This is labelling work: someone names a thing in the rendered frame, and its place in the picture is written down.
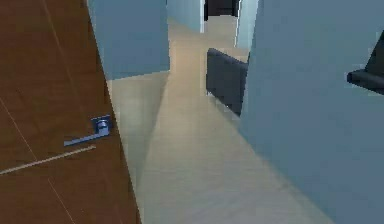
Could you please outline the brown wooden room door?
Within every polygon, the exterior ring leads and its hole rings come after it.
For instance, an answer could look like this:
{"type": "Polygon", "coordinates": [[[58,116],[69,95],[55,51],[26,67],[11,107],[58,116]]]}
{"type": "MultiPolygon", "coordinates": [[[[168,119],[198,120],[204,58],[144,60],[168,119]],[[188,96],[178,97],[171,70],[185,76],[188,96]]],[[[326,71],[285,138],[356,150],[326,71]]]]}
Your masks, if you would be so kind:
{"type": "Polygon", "coordinates": [[[0,224],[141,224],[87,0],[0,0],[0,224]]]}

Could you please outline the dark grey sofa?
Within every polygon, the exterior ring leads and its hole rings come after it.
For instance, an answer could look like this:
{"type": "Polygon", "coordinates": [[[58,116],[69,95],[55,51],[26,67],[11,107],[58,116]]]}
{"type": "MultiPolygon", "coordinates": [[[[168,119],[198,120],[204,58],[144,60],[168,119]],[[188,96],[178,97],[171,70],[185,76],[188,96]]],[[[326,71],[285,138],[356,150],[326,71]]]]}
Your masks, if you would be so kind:
{"type": "Polygon", "coordinates": [[[241,115],[248,63],[217,49],[207,51],[206,92],[241,115]]]}

